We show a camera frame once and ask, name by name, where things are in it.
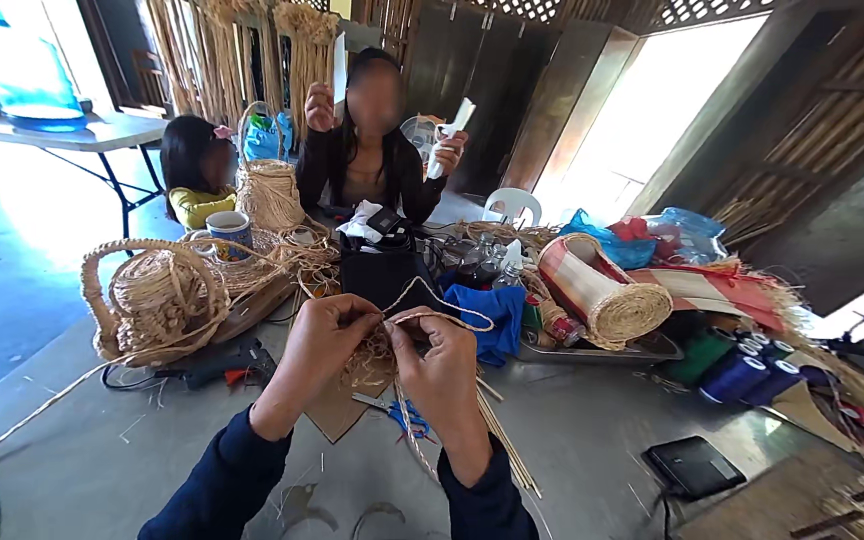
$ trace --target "white cloth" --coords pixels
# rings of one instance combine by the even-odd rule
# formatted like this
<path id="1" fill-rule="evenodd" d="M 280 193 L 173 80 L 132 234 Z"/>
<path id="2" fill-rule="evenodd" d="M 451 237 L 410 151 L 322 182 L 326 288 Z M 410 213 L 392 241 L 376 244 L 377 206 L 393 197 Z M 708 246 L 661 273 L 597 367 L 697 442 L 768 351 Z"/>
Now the white cloth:
<path id="1" fill-rule="evenodd" d="M 355 207 L 355 215 L 346 223 L 342 223 L 338 227 L 338 231 L 345 233 L 347 237 L 359 237 L 373 244 L 378 243 L 379 240 L 382 240 L 382 233 L 366 225 L 366 222 L 380 210 L 382 210 L 382 204 L 369 201 L 359 202 L 359 205 Z"/>

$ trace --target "glue gun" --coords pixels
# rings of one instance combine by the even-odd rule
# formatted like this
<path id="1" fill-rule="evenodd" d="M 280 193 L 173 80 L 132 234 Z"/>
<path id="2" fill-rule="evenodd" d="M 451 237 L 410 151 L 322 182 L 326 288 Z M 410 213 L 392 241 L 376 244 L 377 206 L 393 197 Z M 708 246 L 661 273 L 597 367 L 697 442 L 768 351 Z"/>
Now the glue gun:
<path id="1" fill-rule="evenodd" d="M 441 132 L 446 139 L 452 139 L 455 134 L 466 129 L 466 124 L 473 117 L 475 112 L 475 104 L 468 97 L 462 98 L 462 104 L 459 105 L 459 111 L 455 113 L 455 120 L 451 124 L 436 124 L 436 132 Z M 435 152 L 442 148 L 442 142 L 438 141 L 432 147 L 432 152 L 429 153 L 428 167 L 426 168 L 426 179 L 435 180 L 442 176 L 442 164 L 435 160 Z"/>
<path id="2" fill-rule="evenodd" d="M 184 369 L 162 370 L 156 377 L 179 377 L 185 381 L 189 390 L 198 390 L 212 381 L 222 379 L 228 384 L 242 379 L 246 370 L 262 371 L 266 377 L 275 372 L 276 362 L 268 350 L 262 347 L 262 342 L 254 337 L 240 337 L 232 342 L 233 353 L 221 353 L 215 346 L 197 350 L 186 360 L 182 360 Z"/>

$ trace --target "table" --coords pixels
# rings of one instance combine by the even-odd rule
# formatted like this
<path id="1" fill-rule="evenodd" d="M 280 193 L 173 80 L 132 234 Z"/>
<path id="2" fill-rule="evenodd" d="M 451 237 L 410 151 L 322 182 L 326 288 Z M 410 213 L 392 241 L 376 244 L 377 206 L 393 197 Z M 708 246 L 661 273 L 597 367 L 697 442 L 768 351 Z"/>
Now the table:
<path id="1" fill-rule="evenodd" d="M 291 306 L 285 301 L 273 318 L 288 315 Z M 287 325 L 251 332 L 273 358 L 281 356 Z M 99 362 L 93 335 L 94 323 L 83 319 L 0 382 L 0 434 Z M 648 514 L 659 487 L 640 456 L 654 444 L 703 436 L 750 479 L 789 456 L 827 446 L 761 411 L 668 393 L 626 367 L 512 362 L 486 367 L 484 379 L 505 396 L 493 408 L 542 490 L 542 500 L 523 497 L 523 504 L 543 538 L 537 508 L 558 540 L 656 537 L 661 507 L 652 519 Z M 178 381 L 159 391 L 113 392 L 95 376 L 7 439 L 0 447 L 1 536 L 135 537 L 210 438 L 259 393 L 222 383 L 190 392 Z M 325 521 L 299 521 L 289 539 L 350 538 L 375 503 L 394 505 L 405 521 L 369 515 L 362 540 L 447 538 L 446 497 L 405 443 L 394 444 L 400 433 L 384 414 L 369 411 L 331 445 L 303 416 L 282 482 L 244 538 L 282 538 L 285 524 L 304 515 Z M 421 444 L 435 460 L 436 447 Z M 676 513 L 688 519 L 722 497 Z"/>
<path id="2" fill-rule="evenodd" d="M 129 213 L 162 195 L 164 192 L 162 185 L 159 183 L 159 177 L 156 176 L 156 169 L 152 166 L 152 160 L 149 158 L 146 144 L 162 139 L 166 121 L 159 118 L 131 116 L 122 112 L 90 113 L 86 117 L 88 118 L 88 125 L 85 129 L 53 133 L 18 129 L 10 124 L 4 116 L 0 116 L 0 141 L 28 144 L 41 148 L 46 153 L 68 164 L 77 166 L 79 169 L 108 184 L 115 191 L 122 205 L 122 236 L 127 239 L 129 237 Z M 113 168 L 109 165 L 109 160 L 106 158 L 106 152 L 132 147 L 138 147 L 142 153 L 142 159 L 145 160 L 145 165 L 149 168 L 149 175 L 152 183 L 155 185 L 155 190 L 119 181 L 115 177 Z M 102 176 L 87 167 L 51 152 L 49 149 L 94 152 L 98 154 L 99 161 L 102 162 L 102 167 L 107 176 Z M 123 187 L 140 191 L 145 193 L 145 195 L 137 201 L 130 201 L 122 191 Z"/>

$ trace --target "plastic bag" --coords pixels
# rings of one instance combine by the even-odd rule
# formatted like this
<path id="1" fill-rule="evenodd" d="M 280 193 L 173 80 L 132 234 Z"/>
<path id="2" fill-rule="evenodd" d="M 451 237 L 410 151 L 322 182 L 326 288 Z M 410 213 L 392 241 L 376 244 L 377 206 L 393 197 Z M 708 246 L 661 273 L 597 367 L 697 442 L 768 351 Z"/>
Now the plastic bag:
<path id="1" fill-rule="evenodd" d="M 660 264 L 710 264 L 729 256 L 719 240 L 726 227 L 710 217 L 668 206 L 643 218 L 658 239 L 654 258 Z"/>
<path id="2" fill-rule="evenodd" d="M 282 128 L 282 160 L 288 162 L 289 149 L 292 148 L 292 118 L 285 112 L 280 112 L 277 118 L 278 125 Z M 248 117 L 242 152 L 249 160 L 279 159 L 279 132 L 271 117 L 258 114 Z"/>
<path id="3" fill-rule="evenodd" d="M 572 220 L 561 228 L 558 235 L 569 233 L 592 235 L 602 244 L 602 251 L 606 252 L 608 258 L 623 270 L 635 270 L 649 264 L 656 250 L 656 240 L 626 241 L 607 228 L 596 227 L 593 218 L 582 208 L 575 210 Z"/>

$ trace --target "long black hair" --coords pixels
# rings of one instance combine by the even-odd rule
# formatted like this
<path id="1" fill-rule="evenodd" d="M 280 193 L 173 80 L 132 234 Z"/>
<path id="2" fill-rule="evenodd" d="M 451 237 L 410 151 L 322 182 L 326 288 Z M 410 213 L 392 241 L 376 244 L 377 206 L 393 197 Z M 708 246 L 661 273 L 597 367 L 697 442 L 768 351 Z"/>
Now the long black hair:
<path id="1" fill-rule="evenodd" d="M 231 143 L 226 139 L 216 138 L 215 128 L 211 122 L 192 114 L 175 117 L 165 127 L 158 157 L 162 164 L 166 190 L 186 188 L 212 195 L 219 194 L 219 189 L 210 185 L 202 174 L 202 158 L 209 152 L 210 147 L 220 142 Z M 168 193 L 165 196 L 165 213 L 169 219 L 178 221 Z"/>
<path id="2" fill-rule="evenodd" d="M 395 58 L 392 57 L 389 53 L 383 51 L 382 49 L 377 49 L 376 47 L 366 47 L 362 50 L 358 55 L 352 59 L 352 61 L 348 65 L 348 79 L 345 87 L 351 88 L 356 80 L 366 75 L 368 70 L 368 65 L 373 60 L 379 60 L 383 62 L 387 62 L 391 65 L 392 68 L 395 69 L 396 72 L 402 74 L 402 67 L 396 61 Z M 398 114 L 401 116 L 402 111 L 405 109 L 405 100 L 404 100 L 404 83 L 402 82 L 402 75 L 399 75 L 399 111 Z M 349 112 L 349 100 L 345 99 L 344 102 L 344 115 L 342 116 L 342 126 L 340 127 L 342 130 L 342 149 L 345 154 L 345 167 L 348 167 L 349 164 L 355 160 L 355 156 L 358 153 L 358 144 L 359 140 L 355 134 L 355 121 L 353 120 L 353 116 Z M 396 139 L 401 138 L 402 133 L 399 131 L 398 125 L 392 128 L 391 131 L 384 134 L 382 136 L 382 166 L 378 170 L 378 174 L 381 175 L 382 171 L 386 168 L 391 168 L 391 164 L 393 161 L 395 149 L 396 149 Z M 342 181 L 345 180 L 345 171 L 342 171 Z M 333 200 L 338 201 L 342 198 L 342 185 L 333 185 Z M 386 177 L 386 192 L 390 194 L 398 194 L 399 193 L 399 179 L 398 178 L 389 178 Z"/>

